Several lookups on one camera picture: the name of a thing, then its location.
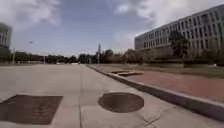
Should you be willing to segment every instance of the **large building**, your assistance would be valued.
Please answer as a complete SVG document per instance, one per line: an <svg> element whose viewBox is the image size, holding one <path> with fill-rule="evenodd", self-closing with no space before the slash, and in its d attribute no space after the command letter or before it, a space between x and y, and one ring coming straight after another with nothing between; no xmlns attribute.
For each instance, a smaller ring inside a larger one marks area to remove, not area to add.
<svg viewBox="0 0 224 128"><path fill-rule="evenodd" d="M180 32L190 43L188 55L201 56L204 50L219 52L224 45L224 5L179 19L135 38L135 50L149 51L154 58L172 56L169 35Z"/></svg>
<svg viewBox="0 0 224 128"><path fill-rule="evenodd" d="M12 28L4 23L0 23L0 48L9 49L11 44Z"/></svg>

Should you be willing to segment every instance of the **building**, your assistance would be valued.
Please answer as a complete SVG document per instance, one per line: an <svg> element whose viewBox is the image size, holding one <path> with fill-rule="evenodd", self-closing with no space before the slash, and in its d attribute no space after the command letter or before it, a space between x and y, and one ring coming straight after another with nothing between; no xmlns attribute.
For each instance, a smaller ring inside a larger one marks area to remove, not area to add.
<svg viewBox="0 0 224 128"><path fill-rule="evenodd" d="M201 56L203 51L220 52L224 45L224 5L195 13L135 38L135 50L149 51L154 58L172 56L169 34L180 32L190 43L188 56Z"/></svg>
<svg viewBox="0 0 224 128"><path fill-rule="evenodd" d="M11 44L12 28L4 23L0 23L0 48L9 49Z"/></svg>

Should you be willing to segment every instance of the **lawn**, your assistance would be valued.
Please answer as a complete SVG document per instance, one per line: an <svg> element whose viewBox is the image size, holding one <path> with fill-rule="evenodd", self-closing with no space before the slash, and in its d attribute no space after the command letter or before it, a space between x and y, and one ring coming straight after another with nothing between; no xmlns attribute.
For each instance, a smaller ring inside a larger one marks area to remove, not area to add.
<svg viewBox="0 0 224 128"><path fill-rule="evenodd" d="M224 78L224 68L174 68L174 67L152 67L146 65L127 65L127 64L104 64L102 66L116 67L123 70L143 70L143 71L158 71L167 72L174 74L186 74L186 75L197 75L212 78Z"/></svg>

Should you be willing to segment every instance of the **blue sky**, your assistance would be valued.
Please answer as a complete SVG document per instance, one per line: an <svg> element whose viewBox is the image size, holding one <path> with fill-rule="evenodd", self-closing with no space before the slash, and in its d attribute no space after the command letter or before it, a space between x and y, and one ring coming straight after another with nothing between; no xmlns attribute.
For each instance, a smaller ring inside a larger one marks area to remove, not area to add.
<svg viewBox="0 0 224 128"><path fill-rule="evenodd" d="M63 55L95 53L99 43L102 49L122 52L133 48L136 34L224 3L222 0L1 1L0 22L14 28L11 48Z"/></svg>

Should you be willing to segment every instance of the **concrete pavement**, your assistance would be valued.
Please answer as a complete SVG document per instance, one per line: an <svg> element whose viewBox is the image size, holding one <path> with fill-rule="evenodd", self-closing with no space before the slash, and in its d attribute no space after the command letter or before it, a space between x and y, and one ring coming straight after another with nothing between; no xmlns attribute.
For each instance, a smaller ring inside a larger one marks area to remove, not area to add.
<svg viewBox="0 0 224 128"><path fill-rule="evenodd" d="M223 128L197 115L116 82L84 65L0 67L0 102L16 94L63 96L51 125L0 122L1 128ZM145 106L132 113L113 113L98 99L107 92L130 92Z"/></svg>

